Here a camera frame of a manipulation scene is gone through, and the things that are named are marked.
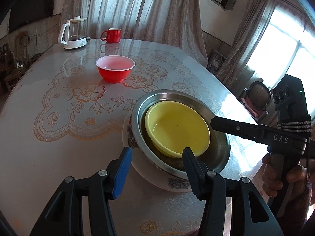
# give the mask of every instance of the kettle handle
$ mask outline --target kettle handle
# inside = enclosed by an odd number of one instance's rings
[[[69,25],[70,25],[70,23],[66,23],[66,24],[63,24],[61,26],[61,30],[60,30],[59,37],[58,37],[58,42],[60,44],[68,45],[68,43],[69,43]],[[63,41],[62,37],[63,37],[65,31],[66,31],[65,40]]]

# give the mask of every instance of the window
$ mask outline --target window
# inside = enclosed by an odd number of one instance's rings
[[[315,32],[304,20],[276,8],[247,65],[269,89],[285,74],[300,78],[308,113],[315,117]]]

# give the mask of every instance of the silver pivot bolt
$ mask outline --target silver pivot bolt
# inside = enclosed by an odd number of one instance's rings
[[[66,182],[66,183],[70,183],[70,182],[72,182],[72,180],[73,180],[73,177],[72,177],[72,176],[67,176],[67,177],[65,178],[65,182]]]
[[[248,177],[242,177],[242,182],[248,184],[250,182]]]
[[[216,173],[215,173],[215,171],[209,170],[209,171],[207,172],[207,176],[213,177],[213,176],[216,176]]]
[[[100,170],[99,171],[99,175],[100,176],[106,176],[108,173],[107,173],[107,171],[106,170]]]

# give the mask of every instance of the red bowl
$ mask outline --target red bowl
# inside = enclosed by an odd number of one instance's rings
[[[135,62],[125,56],[110,55],[99,58],[96,65],[105,81],[119,83],[130,74]]]

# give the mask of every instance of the television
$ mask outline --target television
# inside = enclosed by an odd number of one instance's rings
[[[17,0],[11,8],[9,33],[53,15],[55,0]]]

